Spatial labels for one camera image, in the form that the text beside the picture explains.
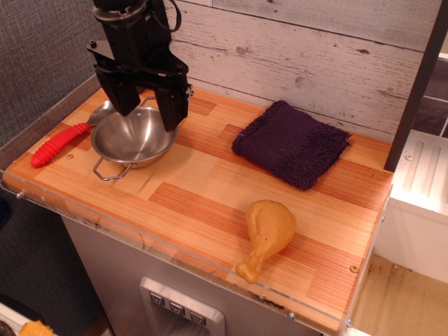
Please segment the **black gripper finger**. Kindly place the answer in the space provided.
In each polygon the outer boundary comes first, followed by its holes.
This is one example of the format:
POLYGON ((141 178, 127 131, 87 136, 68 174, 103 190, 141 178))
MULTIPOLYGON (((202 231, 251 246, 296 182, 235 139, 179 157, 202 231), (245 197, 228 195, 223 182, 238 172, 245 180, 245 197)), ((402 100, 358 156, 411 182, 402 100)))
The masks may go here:
POLYGON ((135 84, 129 82, 121 73, 95 68, 99 83, 108 100, 122 116, 129 115, 140 103, 139 93, 135 84))
POLYGON ((186 88, 159 87, 155 90, 155 98, 160 111, 164 129, 174 131, 188 116, 190 86, 186 88))

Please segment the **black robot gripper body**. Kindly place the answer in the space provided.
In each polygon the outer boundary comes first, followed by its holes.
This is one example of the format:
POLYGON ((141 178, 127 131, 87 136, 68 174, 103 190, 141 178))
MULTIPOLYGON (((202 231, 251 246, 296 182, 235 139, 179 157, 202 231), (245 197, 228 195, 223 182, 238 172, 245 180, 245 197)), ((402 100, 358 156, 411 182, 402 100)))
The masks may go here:
POLYGON ((182 23, 175 1, 175 25, 169 25, 164 1, 94 1, 94 18, 105 41, 91 41, 95 72, 104 91, 119 92, 125 85, 152 90, 188 92, 188 66, 169 49, 172 34, 182 23))

